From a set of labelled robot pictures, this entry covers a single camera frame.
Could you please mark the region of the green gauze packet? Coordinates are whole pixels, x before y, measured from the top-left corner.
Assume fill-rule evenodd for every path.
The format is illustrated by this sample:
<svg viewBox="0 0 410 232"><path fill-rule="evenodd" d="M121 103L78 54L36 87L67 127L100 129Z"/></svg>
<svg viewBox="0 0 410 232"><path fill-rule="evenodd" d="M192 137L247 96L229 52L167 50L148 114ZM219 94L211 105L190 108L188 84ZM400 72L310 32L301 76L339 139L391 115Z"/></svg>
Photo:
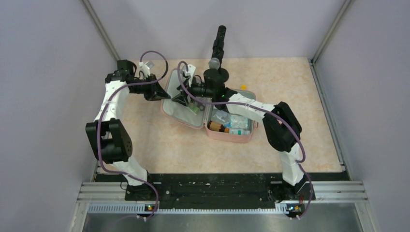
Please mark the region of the green gauze packet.
<svg viewBox="0 0 410 232"><path fill-rule="evenodd" d="M231 115L230 127L235 129L247 129L249 127L249 119L240 115Z"/></svg>

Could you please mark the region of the small green box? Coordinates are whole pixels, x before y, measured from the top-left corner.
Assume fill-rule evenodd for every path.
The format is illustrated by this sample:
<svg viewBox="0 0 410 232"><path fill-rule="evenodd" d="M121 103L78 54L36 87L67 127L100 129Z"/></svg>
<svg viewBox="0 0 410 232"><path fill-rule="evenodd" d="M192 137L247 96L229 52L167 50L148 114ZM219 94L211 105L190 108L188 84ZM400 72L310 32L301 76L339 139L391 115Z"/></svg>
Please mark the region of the small green box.
<svg viewBox="0 0 410 232"><path fill-rule="evenodd" d="M198 107L195 103L190 102L188 104L188 109L190 112L192 112L194 115L198 115L199 112L201 111L200 107Z"/></svg>

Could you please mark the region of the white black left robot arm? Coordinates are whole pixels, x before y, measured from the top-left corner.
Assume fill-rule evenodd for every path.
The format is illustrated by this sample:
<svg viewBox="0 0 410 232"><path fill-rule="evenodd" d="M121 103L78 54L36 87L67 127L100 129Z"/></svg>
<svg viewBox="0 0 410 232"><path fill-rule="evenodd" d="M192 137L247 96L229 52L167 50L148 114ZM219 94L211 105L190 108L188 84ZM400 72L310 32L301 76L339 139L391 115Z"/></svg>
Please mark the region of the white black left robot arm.
<svg viewBox="0 0 410 232"><path fill-rule="evenodd" d="M170 99L150 69L153 63L119 60L117 70L105 78L105 95L101 108L85 131L94 156L103 164L113 165L123 175L129 191L137 192L144 200L151 199L155 187L148 182L148 171L132 156L132 140L121 117L129 94L142 94L147 101Z"/></svg>

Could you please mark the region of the brown bottle orange cap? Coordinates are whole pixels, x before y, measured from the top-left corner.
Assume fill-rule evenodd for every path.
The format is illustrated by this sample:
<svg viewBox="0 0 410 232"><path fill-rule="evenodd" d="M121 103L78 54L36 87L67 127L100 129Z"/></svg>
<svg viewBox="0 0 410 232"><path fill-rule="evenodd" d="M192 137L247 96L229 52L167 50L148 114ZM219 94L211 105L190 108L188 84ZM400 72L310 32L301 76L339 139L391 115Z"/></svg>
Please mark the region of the brown bottle orange cap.
<svg viewBox="0 0 410 232"><path fill-rule="evenodd" d="M209 121L207 126L210 131L229 133L229 128L225 127L223 124L214 121Z"/></svg>

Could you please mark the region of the white bottle green label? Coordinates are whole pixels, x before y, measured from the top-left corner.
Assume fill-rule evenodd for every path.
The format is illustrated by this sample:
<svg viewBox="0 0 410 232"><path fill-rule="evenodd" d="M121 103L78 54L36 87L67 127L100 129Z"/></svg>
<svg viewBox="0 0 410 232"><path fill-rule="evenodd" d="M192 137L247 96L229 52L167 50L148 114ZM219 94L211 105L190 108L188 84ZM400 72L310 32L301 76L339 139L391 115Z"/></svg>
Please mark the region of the white bottle green label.
<svg viewBox="0 0 410 232"><path fill-rule="evenodd" d="M250 135L251 131L246 129L230 128L229 133L233 135Z"/></svg>

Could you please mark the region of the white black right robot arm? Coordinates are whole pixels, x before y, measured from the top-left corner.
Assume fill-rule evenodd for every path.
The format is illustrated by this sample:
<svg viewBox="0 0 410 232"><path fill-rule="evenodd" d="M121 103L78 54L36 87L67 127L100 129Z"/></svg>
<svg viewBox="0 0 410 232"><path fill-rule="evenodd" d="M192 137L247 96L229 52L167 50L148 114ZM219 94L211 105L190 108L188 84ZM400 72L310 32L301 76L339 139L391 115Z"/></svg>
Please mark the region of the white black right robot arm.
<svg viewBox="0 0 410 232"><path fill-rule="evenodd" d="M203 81L195 81L186 67L177 69L180 93L172 100L187 104L195 100L232 115L244 116L261 124L269 144L279 152L282 163L282 179L286 182L283 192L289 199L297 199L303 193L304 173L299 167L305 159L301 145L302 127L283 101L278 104L267 104L245 97L237 90L225 86L229 73L224 68L208 68L203 73Z"/></svg>

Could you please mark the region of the pink medicine kit case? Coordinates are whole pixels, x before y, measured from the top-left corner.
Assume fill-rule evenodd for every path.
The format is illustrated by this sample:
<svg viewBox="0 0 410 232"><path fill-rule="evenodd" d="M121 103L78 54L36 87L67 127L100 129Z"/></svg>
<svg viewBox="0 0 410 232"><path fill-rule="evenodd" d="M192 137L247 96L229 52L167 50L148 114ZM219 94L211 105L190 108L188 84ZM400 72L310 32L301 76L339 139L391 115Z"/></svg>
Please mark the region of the pink medicine kit case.
<svg viewBox="0 0 410 232"><path fill-rule="evenodd" d="M249 127L246 130L251 131L250 135L233 135L230 133L211 131L208 129L207 124L209 121L212 121L213 112L218 110L212 105L205 105L203 111L199 112L198 115L194 115L189 111L188 107L173 102L171 99L166 99L161 101L161 110L166 116L181 124L195 129L205 129L207 136L211 139L227 142L248 143L252 139L255 129L259 126L257 122L249 119Z"/></svg>

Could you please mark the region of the black handled scissors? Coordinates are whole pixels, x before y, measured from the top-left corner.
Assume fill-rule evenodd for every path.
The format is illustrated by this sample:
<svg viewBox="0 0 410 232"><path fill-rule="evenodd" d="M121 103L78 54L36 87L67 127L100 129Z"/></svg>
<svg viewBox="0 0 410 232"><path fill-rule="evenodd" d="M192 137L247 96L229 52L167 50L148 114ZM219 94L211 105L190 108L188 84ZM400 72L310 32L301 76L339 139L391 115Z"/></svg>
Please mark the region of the black handled scissors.
<svg viewBox="0 0 410 232"><path fill-rule="evenodd" d="M195 102L195 103L194 103L194 110L195 110L196 112L203 111L204 109L205 109L205 105L204 105L204 104L202 104L202 103L200 103L200 102Z"/></svg>

